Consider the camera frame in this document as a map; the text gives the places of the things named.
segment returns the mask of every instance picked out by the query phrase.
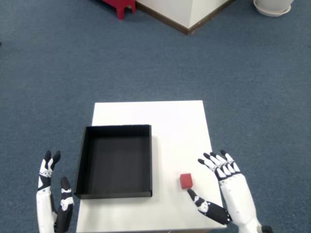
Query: white saucer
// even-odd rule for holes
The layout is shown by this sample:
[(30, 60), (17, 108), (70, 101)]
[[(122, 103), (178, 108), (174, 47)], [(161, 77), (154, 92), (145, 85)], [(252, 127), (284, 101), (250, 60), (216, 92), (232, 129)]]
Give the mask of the white saucer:
[(267, 11), (267, 10), (263, 10), (261, 8), (259, 8), (256, 4), (256, 0), (254, 0), (254, 6), (256, 7), (257, 11), (265, 16), (270, 16), (270, 17), (279, 17), (279, 16), (282, 16), (286, 13), (288, 13), (292, 6), (290, 5), (285, 11), (282, 11), (282, 12), (273, 12), (273, 11)]

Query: baseboard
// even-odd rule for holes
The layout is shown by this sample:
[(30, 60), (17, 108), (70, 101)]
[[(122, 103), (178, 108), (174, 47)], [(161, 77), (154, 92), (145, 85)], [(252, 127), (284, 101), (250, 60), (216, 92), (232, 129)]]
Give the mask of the baseboard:
[(160, 14), (159, 12), (154, 11), (153, 9), (136, 2), (136, 8), (145, 12), (146, 14), (152, 16), (153, 18), (156, 18), (157, 20), (165, 23), (166, 25), (171, 26), (172, 28), (180, 31), (183, 34), (186, 35), (191, 35), (193, 34), (196, 30), (201, 28), (203, 25), (205, 25), (207, 22), (209, 22), (212, 18), (214, 18), (216, 15), (218, 15), (221, 11), (223, 11), (226, 7), (228, 7), (230, 4), (232, 4), (235, 0), (228, 0), (224, 4), (222, 4), (220, 7), (212, 11), (209, 15), (201, 19), (199, 22), (194, 24), (192, 27), (187, 28), (174, 20), (171, 20), (170, 18), (167, 18), (166, 16)]

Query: white wall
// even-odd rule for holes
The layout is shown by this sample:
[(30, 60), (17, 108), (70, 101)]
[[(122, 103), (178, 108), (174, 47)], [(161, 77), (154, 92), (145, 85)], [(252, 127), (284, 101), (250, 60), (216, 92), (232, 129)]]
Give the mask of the white wall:
[(189, 28), (194, 0), (137, 0), (137, 2)]
[(193, 0), (189, 27), (199, 22), (228, 0)]
[(228, 0), (137, 0), (139, 3), (190, 28)]

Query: black box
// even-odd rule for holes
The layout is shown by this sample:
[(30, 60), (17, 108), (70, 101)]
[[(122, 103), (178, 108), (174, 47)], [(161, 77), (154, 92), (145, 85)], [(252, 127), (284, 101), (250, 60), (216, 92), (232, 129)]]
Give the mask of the black box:
[(74, 194), (81, 199), (151, 197), (151, 125), (86, 127)]

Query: robotic hand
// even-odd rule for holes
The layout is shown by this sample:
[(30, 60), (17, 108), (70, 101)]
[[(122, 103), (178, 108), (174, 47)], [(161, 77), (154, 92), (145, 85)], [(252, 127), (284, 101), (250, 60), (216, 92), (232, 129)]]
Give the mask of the robotic hand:
[(215, 173), (228, 210), (205, 201), (192, 189), (188, 189), (199, 212), (221, 224), (232, 221), (239, 227), (239, 233), (272, 233), (270, 226), (261, 226), (257, 220), (251, 192), (239, 167), (224, 150), (221, 154), (226, 159), (211, 152), (210, 155), (204, 153), (206, 159), (198, 159), (198, 161)]
[(66, 232), (70, 225), (73, 211), (73, 198), (71, 187), (66, 177), (63, 177), (60, 182), (62, 200), (58, 212), (55, 209), (53, 196), (51, 194), (51, 175), (60, 157), (60, 151), (56, 152), (52, 158), (51, 152), (47, 151), (41, 163), (36, 194), (40, 233)]

